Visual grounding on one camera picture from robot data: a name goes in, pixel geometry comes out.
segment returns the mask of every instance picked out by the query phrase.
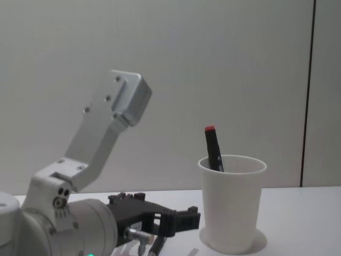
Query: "pen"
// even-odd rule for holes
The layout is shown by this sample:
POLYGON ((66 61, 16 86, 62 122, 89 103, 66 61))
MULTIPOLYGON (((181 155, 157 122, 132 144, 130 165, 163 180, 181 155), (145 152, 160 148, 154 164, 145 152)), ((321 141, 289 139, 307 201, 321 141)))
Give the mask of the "pen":
POLYGON ((217 134, 214 126, 205 127, 207 143, 208 161, 210 168, 215 171, 223 172, 222 156, 220 154, 217 134))
POLYGON ((164 247, 166 240, 167 237, 158 236, 149 250, 148 256, 158 256, 162 247, 164 247))

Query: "dark vertical line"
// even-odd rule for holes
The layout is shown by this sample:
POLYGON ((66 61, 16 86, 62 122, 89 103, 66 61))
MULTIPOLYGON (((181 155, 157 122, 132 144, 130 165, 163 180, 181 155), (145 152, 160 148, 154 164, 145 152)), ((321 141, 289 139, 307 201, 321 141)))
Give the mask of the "dark vertical line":
POLYGON ((313 21, 312 21, 312 25, 311 25, 308 86, 307 86, 307 98, 306 98, 306 102, 305 102, 304 133, 303 133, 303 147, 302 147, 302 161, 301 161, 301 180, 299 182, 299 186, 300 187, 302 187, 302 185, 303 185, 305 137, 306 137, 306 134, 307 134, 308 105, 309 105, 309 91, 310 91, 310 77, 311 77, 311 62, 312 62, 312 57, 313 57, 313 42, 314 42, 314 28, 315 28, 315 10, 316 10, 316 0, 314 0, 313 21))

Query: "black marker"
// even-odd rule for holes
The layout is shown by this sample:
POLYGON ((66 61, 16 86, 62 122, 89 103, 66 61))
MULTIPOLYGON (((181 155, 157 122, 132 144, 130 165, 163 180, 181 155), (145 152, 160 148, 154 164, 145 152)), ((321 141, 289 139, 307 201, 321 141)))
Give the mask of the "black marker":
POLYGON ((166 240, 167 237, 158 236, 149 250, 148 256, 158 256, 162 247, 164 247, 166 240))
POLYGON ((220 154, 217 134, 214 126, 208 126, 205 128, 208 161, 210 168, 215 171, 223 172, 222 155, 220 154))

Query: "cup rim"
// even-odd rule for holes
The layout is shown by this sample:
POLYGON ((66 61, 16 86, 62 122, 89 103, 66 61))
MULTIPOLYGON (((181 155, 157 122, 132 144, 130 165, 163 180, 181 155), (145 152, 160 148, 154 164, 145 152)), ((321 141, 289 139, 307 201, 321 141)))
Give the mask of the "cup rim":
POLYGON ((198 166, 199 168, 205 170, 205 171, 208 171, 208 172, 211 172, 211 173, 215 173, 215 174, 218 174, 218 175, 250 175, 250 174, 258 174, 258 173, 262 173, 262 172, 265 172, 265 170, 267 169, 267 164, 264 163, 262 160, 259 160, 257 158, 253 158, 253 157, 249 157, 249 156, 241 156, 241 155, 222 155, 222 157, 241 157, 241 158, 247 158, 247 159, 250 159, 250 160, 254 160, 254 161, 257 161, 259 163, 261 163, 263 165, 263 168, 258 170, 258 171, 254 171, 254 172, 242 172, 242 173, 237 173, 237 172, 219 172, 219 171, 215 171, 215 170, 212 170, 212 169, 209 169, 209 168, 206 168, 204 166, 202 166, 201 162, 205 159, 208 159, 208 156, 200 159, 198 161, 198 166))

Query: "screw hole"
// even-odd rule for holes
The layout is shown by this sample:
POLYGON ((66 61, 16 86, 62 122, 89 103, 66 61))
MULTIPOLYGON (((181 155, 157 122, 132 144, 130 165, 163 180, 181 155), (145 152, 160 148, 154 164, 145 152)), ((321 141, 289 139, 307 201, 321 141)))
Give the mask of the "screw hole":
POLYGON ((90 112, 90 107, 86 107, 83 112, 86 114, 86 113, 89 113, 90 112))

